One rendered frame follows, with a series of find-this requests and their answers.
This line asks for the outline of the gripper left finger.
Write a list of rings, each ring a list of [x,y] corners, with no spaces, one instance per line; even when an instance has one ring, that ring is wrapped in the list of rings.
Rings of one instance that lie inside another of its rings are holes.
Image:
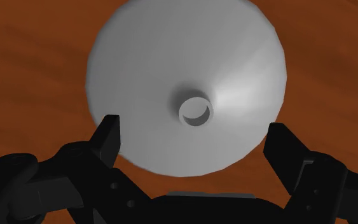
[[[46,213],[67,209],[76,224],[136,221],[150,198],[114,167],[120,118],[107,115],[89,141],[67,143],[48,160],[30,153],[0,157],[0,224],[41,224]]]

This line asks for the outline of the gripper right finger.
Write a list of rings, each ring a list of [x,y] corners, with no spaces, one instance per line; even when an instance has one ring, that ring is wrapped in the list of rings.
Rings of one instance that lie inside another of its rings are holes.
[[[358,224],[358,173],[309,150],[283,123],[271,123],[263,154],[291,196],[287,224]]]

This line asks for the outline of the white funnel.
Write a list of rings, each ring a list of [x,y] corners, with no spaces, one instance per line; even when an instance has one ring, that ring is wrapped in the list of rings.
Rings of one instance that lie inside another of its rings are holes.
[[[224,169],[266,136],[284,101],[274,26],[249,0],[129,0],[88,57],[95,123],[120,118],[120,155],[157,174]]]

